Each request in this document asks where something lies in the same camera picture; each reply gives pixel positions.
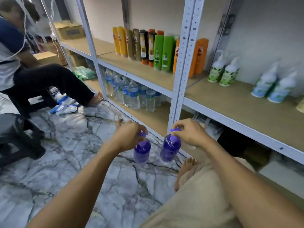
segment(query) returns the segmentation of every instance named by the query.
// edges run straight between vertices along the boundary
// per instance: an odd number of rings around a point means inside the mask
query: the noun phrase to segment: foot
[[[103,100],[103,96],[101,92],[98,92],[94,95],[94,97],[90,100],[88,106],[93,106],[94,104],[101,102]]]
[[[179,189],[178,181],[180,180],[181,176],[183,176],[186,172],[192,170],[192,168],[198,163],[199,161],[191,157],[184,160],[184,163],[181,165],[181,168],[178,172],[177,180],[174,184],[175,191],[178,191]]]

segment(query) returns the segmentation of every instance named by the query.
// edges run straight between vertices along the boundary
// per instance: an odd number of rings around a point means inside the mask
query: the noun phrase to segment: purple liquid
[[[180,149],[180,146],[181,140],[178,137],[173,136],[173,138],[171,138],[171,134],[167,135],[160,153],[161,160],[164,162],[173,161],[178,150]]]
[[[149,160],[151,143],[149,140],[139,142],[134,148],[134,160],[136,163],[144,165]]]

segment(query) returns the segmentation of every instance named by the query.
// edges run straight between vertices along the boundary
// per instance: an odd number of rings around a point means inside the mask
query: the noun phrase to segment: cardboard box
[[[49,51],[43,53],[36,53],[34,54],[34,57],[36,57],[36,59],[40,61],[41,64],[57,63],[61,65],[59,57],[56,54]]]
[[[55,22],[54,24],[61,40],[86,37],[84,28],[78,23],[72,23],[69,20],[64,20],[60,22]]]
[[[81,55],[74,53],[73,51],[70,51],[68,49],[65,49],[65,50],[67,53],[67,59],[70,60],[74,69],[78,66],[84,66],[86,68],[88,67],[88,64],[84,57],[82,57]]]
[[[67,61],[64,57],[64,54],[59,46],[58,42],[47,42],[47,43],[40,43],[40,49],[44,52],[50,51],[58,55],[59,60],[63,66],[67,65]]]

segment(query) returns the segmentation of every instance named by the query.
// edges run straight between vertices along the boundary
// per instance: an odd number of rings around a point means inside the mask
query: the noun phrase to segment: person
[[[35,22],[40,16],[35,5],[22,0]],[[55,86],[83,106],[92,106],[102,100],[69,69],[59,64],[41,65],[24,42],[26,16],[16,0],[0,0],[0,92],[19,96]]]
[[[117,129],[96,156],[28,223],[27,228],[84,228],[107,170],[114,158],[144,140],[147,129],[128,121]],[[304,213],[265,184],[244,160],[230,156],[205,129],[191,119],[173,125],[173,134],[200,147],[206,160],[187,159],[180,170],[177,192],[141,228],[304,227]]]

